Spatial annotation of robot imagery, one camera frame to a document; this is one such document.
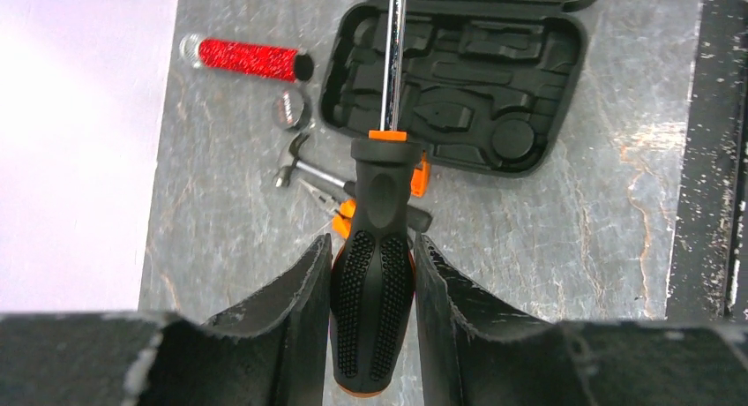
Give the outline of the small orange black screwdriver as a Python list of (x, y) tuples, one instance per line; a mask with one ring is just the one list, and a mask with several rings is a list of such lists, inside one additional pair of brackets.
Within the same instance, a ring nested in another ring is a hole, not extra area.
[(330, 286), (333, 376), (361, 398), (391, 384), (415, 292), (408, 202), (421, 150), (399, 129), (406, 1), (389, 0), (380, 124), (351, 143), (356, 208)]

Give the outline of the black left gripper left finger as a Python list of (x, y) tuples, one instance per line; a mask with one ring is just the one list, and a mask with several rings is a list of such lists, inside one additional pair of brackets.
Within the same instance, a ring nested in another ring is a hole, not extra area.
[(164, 311), (5, 314), (4, 405), (319, 405), (332, 242), (198, 324)]

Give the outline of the black plastic tool case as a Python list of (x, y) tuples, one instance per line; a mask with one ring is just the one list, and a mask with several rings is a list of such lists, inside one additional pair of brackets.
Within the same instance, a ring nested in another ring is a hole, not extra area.
[(532, 173), (565, 120), (596, 0), (407, 0), (401, 131), (431, 164)]

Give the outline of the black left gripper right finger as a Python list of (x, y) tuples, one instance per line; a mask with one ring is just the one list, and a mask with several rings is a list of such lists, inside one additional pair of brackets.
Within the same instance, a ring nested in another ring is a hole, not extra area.
[(426, 236), (415, 240), (428, 405), (744, 405), (747, 327), (562, 320), (495, 297)]

